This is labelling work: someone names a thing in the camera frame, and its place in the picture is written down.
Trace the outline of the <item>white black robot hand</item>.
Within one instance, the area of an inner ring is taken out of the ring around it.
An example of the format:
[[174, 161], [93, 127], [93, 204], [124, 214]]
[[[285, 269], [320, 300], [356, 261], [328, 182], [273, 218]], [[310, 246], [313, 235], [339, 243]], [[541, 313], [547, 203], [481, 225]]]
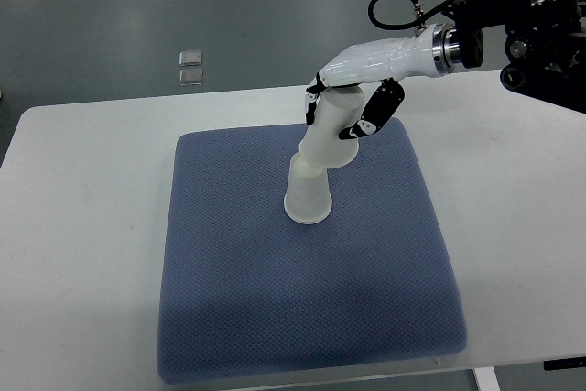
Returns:
[[400, 82], [409, 76], [438, 78], [453, 71], [446, 39], [450, 28], [433, 25], [415, 37], [388, 38], [350, 46], [323, 68], [306, 89], [306, 124], [312, 125], [318, 100], [329, 88], [379, 84], [361, 115], [338, 134], [340, 140], [371, 136], [382, 129], [405, 98]]

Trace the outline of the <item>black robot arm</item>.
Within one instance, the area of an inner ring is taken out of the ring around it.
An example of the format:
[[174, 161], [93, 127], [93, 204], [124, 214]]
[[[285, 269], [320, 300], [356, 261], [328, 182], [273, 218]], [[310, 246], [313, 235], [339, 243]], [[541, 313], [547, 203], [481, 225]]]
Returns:
[[503, 86], [585, 112], [585, 12], [579, 0], [446, 0], [439, 12], [454, 22], [465, 68], [483, 63], [483, 30], [503, 26]]

